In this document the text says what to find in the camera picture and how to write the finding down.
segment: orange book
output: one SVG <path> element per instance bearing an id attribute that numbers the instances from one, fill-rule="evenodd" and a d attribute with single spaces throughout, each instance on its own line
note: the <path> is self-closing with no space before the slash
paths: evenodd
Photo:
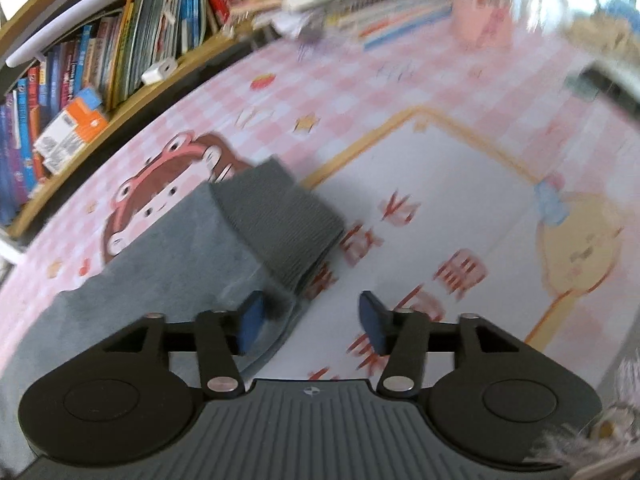
<path id="1" fill-rule="evenodd" d="M 39 183 L 46 180 L 42 157 L 34 148 L 36 139 L 40 136 L 40 105 L 38 104 L 38 85 L 40 69 L 32 66 L 27 72 L 27 103 L 29 105 L 29 138 L 31 139 L 33 171 Z"/>
<path id="2" fill-rule="evenodd" d="M 120 54 L 121 49 L 120 42 L 124 41 L 124 30 L 125 26 L 129 25 L 131 21 L 131 12 L 133 10 L 133 0 L 127 0 L 127 3 L 122 10 L 122 19 L 120 20 L 120 28 L 116 35 L 116 41 L 113 47 L 113 64 L 111 65 L 111 70 L 109 72 L 109 78 L 107 79 L 107 85 L 105 87 L 105 100 L 106 100 L 106 108 L 107 111 L 110 111 L 113 108 L 113 90 L 114 90 L 114 80 L 116 77 L 116 67 L 118 65 L 118 55 Z"/>

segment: purple book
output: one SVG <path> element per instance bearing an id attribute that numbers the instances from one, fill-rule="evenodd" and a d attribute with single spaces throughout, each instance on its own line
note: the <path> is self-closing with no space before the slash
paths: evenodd
<path id="1" fill-rule="evenodd" d="M 6 97 L 4 105 L 4 130 L 9 142 L 9 168 L 13 176 L 15 186 L 15 199 L 19 205 L 25 204 L 28 200 L 27 187 L 24 184 L 24 168 L 22 166 L 22 157 L 20 156 L 20 135 L 15 135 L 14 130 L 14 96 L 10 93 Z"/>

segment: yellow book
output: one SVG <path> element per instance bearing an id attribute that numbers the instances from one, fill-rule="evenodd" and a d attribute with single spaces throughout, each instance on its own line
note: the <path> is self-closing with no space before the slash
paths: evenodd
<path id="1" fill-rule="evenodd" d="M 116 36 L 116 45 L 118 46 L 114 49 L 115 59 L 113 61 L 113 65 L 111 66 L 111 71 L 109 72 L 109 79 L 106 86 L 106 108 L 107 111 L 110 111 L 114 107 L 114 95 L 115 86 L 114 82 L 116 79 L 117 68 L 120 68 L 122 71 L 122 67 L 120 59 L 122 58 L 122 53 L 124 51 L 125 44 L 127 43 L 126 31 L 129 30 L 129 25 L 131 23 L 131 15 L 133 12 L 133 0 L 127 0 L 127 3 L 124 6 L 124 10 L 122 11 L 122 20 L 120 21 L 120 29 L 118 30 L 118 35 Z"/>

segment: circular logo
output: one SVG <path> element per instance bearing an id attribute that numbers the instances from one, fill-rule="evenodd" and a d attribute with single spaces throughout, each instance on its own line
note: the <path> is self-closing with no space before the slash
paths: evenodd
<path id="1" fill-rule="evenodd" d="M 303 391 L 303 393 L 305 393 L 309 397 L 315 397 L 317 394 L 320 393 L 320 388 L 318 388 L 317 386 L 307 386 L 302 391 Z"/>

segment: table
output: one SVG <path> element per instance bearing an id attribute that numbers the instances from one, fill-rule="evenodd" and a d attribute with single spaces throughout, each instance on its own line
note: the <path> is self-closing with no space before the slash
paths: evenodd
<path id="1" fill-rule="evenodd" d="M 604 392 L 640 322 L 638 126 L 565 88 L 590 57 L 562 39 L 466 51 L 449 27 L 365 54 L 279 41 L 178 102 L 30 245 L 0 291 L 0 368 L 57 292 L 199 182 L 277 155 L 348 232 L 261 377 L 375 381 L 356 316 L 369 289 L 433 319 L 477 312 Z M 426 384 L 450 366 L 431 358 Z"/>

